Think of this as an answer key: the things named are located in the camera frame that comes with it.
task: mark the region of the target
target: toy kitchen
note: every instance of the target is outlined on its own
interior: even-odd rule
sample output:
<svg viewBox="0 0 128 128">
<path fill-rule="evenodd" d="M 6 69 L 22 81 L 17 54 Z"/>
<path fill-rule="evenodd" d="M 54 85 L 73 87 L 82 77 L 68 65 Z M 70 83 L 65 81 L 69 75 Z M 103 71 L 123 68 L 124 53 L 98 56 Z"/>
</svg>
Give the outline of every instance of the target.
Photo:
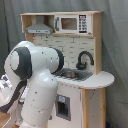
<svg viewBox="0 0 128 128">
<path fill-rule="evenodd" d="M 102 71 L 102 12 L 25 13 L 21 19 L 26 40 L 64 56 L 54 74 L 59 84 L 48 128 L 105 128 L 105 87 L 114 76 Z"/>
</svg>

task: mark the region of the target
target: shelf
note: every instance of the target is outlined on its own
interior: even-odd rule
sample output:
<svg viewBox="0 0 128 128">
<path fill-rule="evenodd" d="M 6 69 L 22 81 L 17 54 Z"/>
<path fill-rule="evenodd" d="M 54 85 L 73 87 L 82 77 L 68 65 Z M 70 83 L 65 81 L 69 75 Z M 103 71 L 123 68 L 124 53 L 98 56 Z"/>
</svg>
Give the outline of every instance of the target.
<svg viewBox="0 0 128 128">
<path fill-rule="evenodd" d="M 73 33 L 53 33 L 53 35 L 68 35 L 68 36 L 87 36 L 87 37 L 92 37 L 90 34 L 73 34 Z"/>
<path fill-rule="evenodd" d="M 78 14 L 96 14 L 101 11 L 80 11 L 80 12 L 46 12 L 46 13 L 24 13 L 21 15 L 78 15 Z"/>
</svg>

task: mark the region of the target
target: cabinet door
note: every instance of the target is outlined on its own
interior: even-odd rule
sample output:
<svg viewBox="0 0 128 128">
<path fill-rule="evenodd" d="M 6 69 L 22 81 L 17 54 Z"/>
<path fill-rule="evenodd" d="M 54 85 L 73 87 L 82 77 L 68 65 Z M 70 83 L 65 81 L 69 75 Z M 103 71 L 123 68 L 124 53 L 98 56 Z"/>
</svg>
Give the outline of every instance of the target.
<svg viewBox="0 0 128 128">
<path fill-rule="evenodd" d="M 48 128 L 82 128 L 82 103 L 81 103 L 81 89 L 69 87 L 66 85 L 59 84 L 58 95 L 67 97 L 70 100 L 70 111 L 71 117 L 63 118 L 58 116 L 56 111 L 56 105 L 54 105 L 51 120 L 48 122 Z"/>
</svg>

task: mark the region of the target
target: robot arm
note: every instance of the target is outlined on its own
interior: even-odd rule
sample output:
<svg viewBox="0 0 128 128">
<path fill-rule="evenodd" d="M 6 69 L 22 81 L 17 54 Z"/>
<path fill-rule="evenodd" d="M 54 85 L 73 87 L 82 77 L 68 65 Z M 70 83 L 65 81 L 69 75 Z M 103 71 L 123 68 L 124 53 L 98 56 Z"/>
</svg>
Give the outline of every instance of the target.
<svg viewBox="0 0 128 128">
<path fill-rule="evenodd" d="M 64 57 L 57 49 L 36 47 L 28 41 L 19 43 L 5 62 L 5 72 L 12 86 L 0 92 L 0 111 L 10 113 L 15 110 L 28 84 L 29 91 L 22 109 L 22 125 L 44 126 L 57 94 L 58 83 L 51 73 L 61 70 L 63 64 Z"/>
</svg>

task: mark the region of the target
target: oven door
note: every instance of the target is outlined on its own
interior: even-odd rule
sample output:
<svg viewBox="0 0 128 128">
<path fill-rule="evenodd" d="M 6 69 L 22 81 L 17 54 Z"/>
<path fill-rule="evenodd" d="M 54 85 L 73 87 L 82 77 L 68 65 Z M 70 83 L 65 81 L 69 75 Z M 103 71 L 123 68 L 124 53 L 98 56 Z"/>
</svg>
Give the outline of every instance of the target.
<svg viewBox="0 0 128 128">
<path fill-rule="evenodd" d="M 79 15 L 56 15 L 56 33 L 79 33 Z"/>
</svg>

